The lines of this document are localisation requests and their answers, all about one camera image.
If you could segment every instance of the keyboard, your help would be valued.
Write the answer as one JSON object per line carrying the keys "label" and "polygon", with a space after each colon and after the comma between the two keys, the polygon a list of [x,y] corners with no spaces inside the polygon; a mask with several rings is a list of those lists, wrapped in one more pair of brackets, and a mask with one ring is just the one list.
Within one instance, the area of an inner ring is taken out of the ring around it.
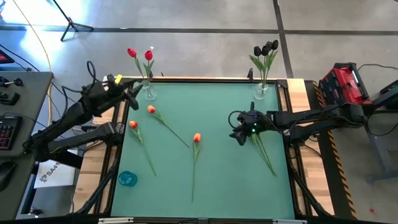
{"label": "keyboard", "polygon": [[21,116],[0,116],[0,151],[12,149],[21,123]]}

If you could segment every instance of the green tabletop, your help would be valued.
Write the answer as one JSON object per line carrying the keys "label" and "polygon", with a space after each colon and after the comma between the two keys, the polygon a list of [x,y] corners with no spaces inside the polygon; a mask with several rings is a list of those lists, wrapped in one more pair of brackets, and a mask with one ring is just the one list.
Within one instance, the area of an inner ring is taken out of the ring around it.
{"label": "green tabletop", "polygon": [[[127,121],[138,121],[144,146],[126,130],[119,173],[137,175],[133,187],[116,184],[112,216],[181,218],[294,219],[282,136],[261,134],[277,176],[272,175],[254,145],[244,146],[229,137],[228,115],[250,109],[279,110],[276,87],[266,97],[253,97],[248,83],[153,83],[154,101],[137,97],[140,109],[129,110]],[[147,112],[153,105],[170,127],[188,143],[188,148]],[[233,124],[237,125],[235,114]],[[196,164],[195,198],[191,201],[193,135],[201,133],[201,151]],[[154,176],[145,157],[145,147],[154,164]]]}

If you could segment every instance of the white paper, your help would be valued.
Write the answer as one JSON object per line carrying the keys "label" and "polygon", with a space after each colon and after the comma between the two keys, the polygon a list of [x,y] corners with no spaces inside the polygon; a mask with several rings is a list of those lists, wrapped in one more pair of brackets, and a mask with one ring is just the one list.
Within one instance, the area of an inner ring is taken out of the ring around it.
{"label": "white paper", "polygon": [[[68,150],[77,154],[77,150]],[[35,189],[41,187],[59,187],[73,185],[75,168],[49,160],[39,164],[35,180]]]}

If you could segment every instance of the gray desk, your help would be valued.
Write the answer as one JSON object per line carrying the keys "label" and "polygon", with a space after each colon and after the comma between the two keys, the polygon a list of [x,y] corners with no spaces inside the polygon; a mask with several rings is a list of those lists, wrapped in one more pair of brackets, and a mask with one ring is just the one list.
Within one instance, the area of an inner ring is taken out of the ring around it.
{"label": "gray desk", "polygon": [[[0,105],[0,114],[15,112],[32,119],[37,119],[53,77],[52,73],[0,72],[0,76],[6,77],[8,80],[21,78],[24,82],[23,87],[0,87],[0,91],[2,92],[10,94],[16,92],[21,95],[19,101],[14,106]],[[13,150],[20,151],[22,149],[22,143],[28,140],[29,136],[32,134],[34,125],[35,123],[29,119],[24,118],[22,120],[21,130],[14,143]],[[15,219],[35,162],[31,154],[21,154],[17,157],[10,158],[3,157],[0,153],[0,163],[11,159],[17,163],[17,167],[8,187],[0,192],[0,220]]]}

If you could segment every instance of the red device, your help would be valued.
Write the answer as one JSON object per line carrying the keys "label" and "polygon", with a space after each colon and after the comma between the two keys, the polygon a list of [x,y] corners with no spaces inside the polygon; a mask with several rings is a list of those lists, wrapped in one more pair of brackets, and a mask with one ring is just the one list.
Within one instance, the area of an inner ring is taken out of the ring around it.
{"label": "red device", "polygon": [[327,105],[355,103],[371,104],[356,64],[336,63],[328,74],[319,81],[318,86]]}

